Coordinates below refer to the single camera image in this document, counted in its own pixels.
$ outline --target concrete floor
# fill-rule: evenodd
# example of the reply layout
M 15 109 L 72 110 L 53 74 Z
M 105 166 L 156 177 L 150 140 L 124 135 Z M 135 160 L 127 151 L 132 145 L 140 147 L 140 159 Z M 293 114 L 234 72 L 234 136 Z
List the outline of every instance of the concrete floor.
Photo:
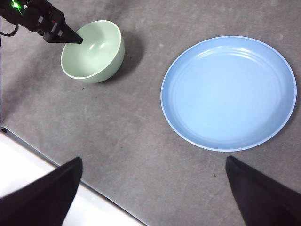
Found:
M 78 29 L 111 20 L 126 56 L 106 82 L 83 84 L 60 67 L 63 44 L 21 28 L 2 38 L 2 126 L 62 164 L 79 155 L 83 179 L 152 226 L 237 226 L 243 219 L 224 170 L 229 153 L 195 147 L 169 127 L 160 87 L 190 46 L 242 35 L 277 49 L 301 81 L 299 0 L 87 0 L 52 4 Z M 9 31 L 10 25 L 2 23 Z M 268 142 L 233 155 L 301 192 L 301 109 Z

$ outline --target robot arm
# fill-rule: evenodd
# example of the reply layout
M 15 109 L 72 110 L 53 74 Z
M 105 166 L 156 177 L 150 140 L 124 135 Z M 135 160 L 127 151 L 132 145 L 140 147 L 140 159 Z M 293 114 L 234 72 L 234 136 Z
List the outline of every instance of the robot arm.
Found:
M 13 36 L 21 25 L 37 32 L 47 42 L 83 42 L 66 24 L 64 13 L 46 0 L 0 0 L 0 16 L 16 26 L 7 36 Z

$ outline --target blue plate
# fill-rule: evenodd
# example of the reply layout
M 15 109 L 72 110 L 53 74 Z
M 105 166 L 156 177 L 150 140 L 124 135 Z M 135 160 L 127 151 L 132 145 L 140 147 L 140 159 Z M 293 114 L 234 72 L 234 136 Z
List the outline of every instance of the blue plate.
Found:
M 297 96 L 288 62 L 247 37 L 203 41 L 170 66 L 161 88 L 169 125 L 188 142 L 213 151 L 255 147 L 276 135 Z

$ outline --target bowl rim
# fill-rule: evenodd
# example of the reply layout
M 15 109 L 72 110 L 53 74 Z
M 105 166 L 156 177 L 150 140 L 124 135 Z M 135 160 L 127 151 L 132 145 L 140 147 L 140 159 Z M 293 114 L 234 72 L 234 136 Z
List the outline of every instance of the bowl rim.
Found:
M 84 28 L 85 26 L 88 26 L 88 25 L 93 24 L 93 23 L 109 23 L 109 24 L 113 25 L 117 29 L 118 34 L 119 34 L 118 50 L 117 50 L 115 56 L 113 57 L 113 59 L 106 66 L 104 66 L 101 70 L 99 70 L 99 71 L 97 71 L 97 72 L 95 72 L 95 73 L 93 73 L 91 75 L 88 75 L 88 76 L 76 77 L 76 76 L 70 75 L 68 72 L 66 72 L 66 70 L 64 69 L 64 66 L 63 66 L 63 55 L 64 55 L 64 52 L 65 52 L 65 49 L 66 49 L 67 45 L 70 44 L 70 43 L 66 43 L 65 46 L 64 46 L 64 48 L 63 48 L 62 54 L 61 54 L 61 67 L 62 67 L 62 70 L 64 71 L 64 73 L 66 75 L 68 75 L 70 78 L 77 79 L 77 80 L 83 80 L 83 79 L 88 79 L 88 78 L 94 77 L 95 75 L 103 72 L 113 62 L 113 60 L 116 58 L 117 54 L 119 53 L 119 50 L 120 50 L 120 47 L 121 47 L 122 35 L 121 35 L 121 31 L 120 31 L 119 27 L 115 23 L 113 23 L 112 21 L 109 21 L 109 20 L 96 20 L 96 21 L 90 22 L 90 23 L 82 26 L 81 28 L 79 28 L 76 31 L 76 33 L 79 30 L 81 30 L 82 28 Z

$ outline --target green bowl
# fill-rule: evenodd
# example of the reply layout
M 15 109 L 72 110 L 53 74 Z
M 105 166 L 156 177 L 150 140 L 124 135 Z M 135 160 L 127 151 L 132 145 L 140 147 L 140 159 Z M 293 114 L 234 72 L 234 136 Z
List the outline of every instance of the green bowl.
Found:
M 113 76 L 124 58 L 124 42 L 119 28 L 111 21 L 91 22 L 77 31 L 82 44 L 65 45 L 61 66 L 66 75 L 87 83 Z

